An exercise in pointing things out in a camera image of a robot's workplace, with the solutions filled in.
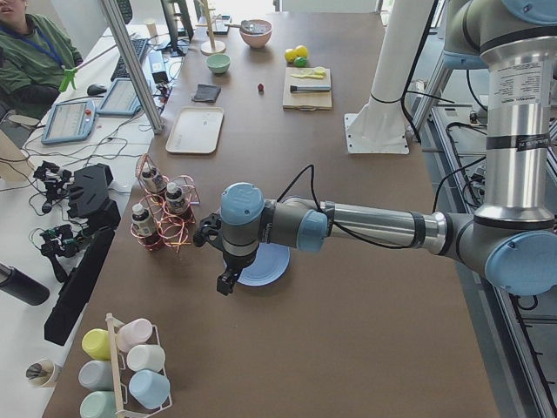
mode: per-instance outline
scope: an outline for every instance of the lime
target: lime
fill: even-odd
[[[307,56],[309,55],[309,51],[307,50],[307,47],[304,45],[298,45],[296,48],[294,48],[294,50],[296,51],[296,55],[298,57],[304,57],[307,58]]]
[[[295,67],[305,67],[307,65],[307,58],[306,57],[297,57],[294,60]]]
[[[287,63],[293,63],[294,60],[298,57],[298,55],[296,54],[296,51],[293,50],[292,48],[288,48],[285,51],[285,60]]]

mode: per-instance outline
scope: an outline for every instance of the pink bowl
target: pink bowl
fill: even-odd
[[[268,24],[269,26],[271,26],[271,24],[265,20],[255,19],[252,20],[252,22],[256,24]],[[269,39],[271,39],[271,34],[272,34],[272,28],[269,29],[269,31],[258,35],[251,35],[249,33],[245,33],[244,31],[240,30],[240,36],[242,37],[242,39],[244,39],[244,42],[246,42],[252,48],[263,48],[265,44],[269,42]]]

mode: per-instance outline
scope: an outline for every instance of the black box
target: black box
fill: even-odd
[[[163,53],[161,51],[153,51],[149,53],[149,66],[151,74],[156,84],[168,83],[168,75],[164,66]]]

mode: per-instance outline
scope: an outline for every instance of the bottle rack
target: bottle rack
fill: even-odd
[[[120,350],[118,350],[118,347],[116,345],[117,330],[120,327],[123,327],[125,324],[121,320],[114,318],[114,316],[112,316],[112,313],[108,313],[106,314],[106,325],[108,327],[108,339],[111,346],[112,379],[114,381],[114,396],[116,398],[116,417],[147,418],[149,416],[156,415],[167,408],[170,408],[172,406],[172,397],[170,394],[168,395],[168,399],[164,401],[163,405],[153,410],[145,409],[144,407],[139,405],[138,402],[132,400],[132,398],[128,395],[129,390],[127,386],[128,381],[126,381],[126,375],[132,374],[133,372],[126,367],[124,355]],[[147,342],[151,344],[158,344],[160,346],[158,328],[154,324],[153,335],[155,340],[151,341],[153,339],[152,336]],[[160,373],[168,378],[165,367],[163,367]]]

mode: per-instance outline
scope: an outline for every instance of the blue lanyard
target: blue lanyard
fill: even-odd
[[[35,29],[37,29],[37,33],[38,35],[46,42],[47,45],[49,45],[49,50],[47,51],[45,48],[43,48],[41,45],[39,44],[35,44],[33,41],[31,41],[30,39],[24,37],[23,35],[21,35],[20,33],[17,33],[13,30],[7,29],[7,28],[3,28],[2,26],[0,26],[0,30],[2,30],[3,32],[7,33],[8,35],[15,37],[17,39],[20,39],[22,41],[24,41],[26,44],[31,45],[33,48],[35,48],[37,51],[42,52],[43,54],[48,55],[50,58],[52,58],[54,61],[56,61],[56,63],[58,64],[58,66],[60,68],[65,68],[64,66],[64,62],[62,61],[62,58],[57,54],[56,50],[54,49],[54,46],[52,45],[52,43],[50,42],[49,38],[47,38],[43,32],[38,28],[35,27]]]

